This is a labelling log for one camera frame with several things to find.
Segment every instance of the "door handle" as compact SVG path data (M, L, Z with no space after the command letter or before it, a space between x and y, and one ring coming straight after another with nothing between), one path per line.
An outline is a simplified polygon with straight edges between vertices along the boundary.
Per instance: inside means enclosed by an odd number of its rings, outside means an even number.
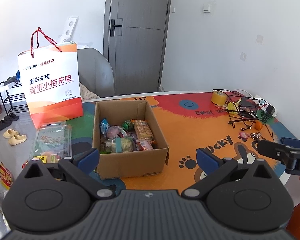
M114 28L115 27L122 27L122 25L115 25L115 20L111 20L111 24L110 24L110 37L114 36Z

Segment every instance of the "blue smiley face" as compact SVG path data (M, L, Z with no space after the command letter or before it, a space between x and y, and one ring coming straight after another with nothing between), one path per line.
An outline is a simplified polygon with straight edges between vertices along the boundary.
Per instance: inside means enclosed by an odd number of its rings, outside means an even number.
M185 108L185 109L189 109L189 110L195 110L195 109L198 109L198 105L196 102L194 101L191 101L191 100L181 100L179 102L179 106Z

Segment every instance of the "yellow slipper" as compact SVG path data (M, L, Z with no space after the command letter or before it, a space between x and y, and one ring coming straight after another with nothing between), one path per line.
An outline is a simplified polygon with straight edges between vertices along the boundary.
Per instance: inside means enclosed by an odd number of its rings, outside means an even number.
M19 132L12 129L8 129L3 133L3 137L5 138L11 138L14 135L19 135Z
M27 139L26 135L14 135L8 140L8 143L10 145L16 145L24 142L26 139Z

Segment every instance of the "red rope handle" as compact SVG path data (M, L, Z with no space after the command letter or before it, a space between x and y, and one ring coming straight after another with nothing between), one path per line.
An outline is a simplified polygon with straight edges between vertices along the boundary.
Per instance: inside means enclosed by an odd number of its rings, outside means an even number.
M45 35L44 33L43 33L43 31L41 30L41 28L40 27L38 27L38 29L36 30L36 31L34 31L33 33L32 33L32 35L31 35L31 57L32 58L34 58L34 55L33 55L33 35L35 34L35 33L37 33L37 48L39 47L39 32L41 32L42 33L42 35L53 45L53 46L55 46L56 47L56 49L57 50L59 50L60 52L62 52L62 50L56 45L56 42L53 40L53 39L51 39L50 37L48 37L47 35Z

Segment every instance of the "yellow tape roll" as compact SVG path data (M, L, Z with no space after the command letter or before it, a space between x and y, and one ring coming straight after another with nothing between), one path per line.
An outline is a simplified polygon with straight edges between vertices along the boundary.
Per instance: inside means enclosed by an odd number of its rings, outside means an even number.
M220 91L213 91L211 102L218 106L224 106L226 103L227 95Z

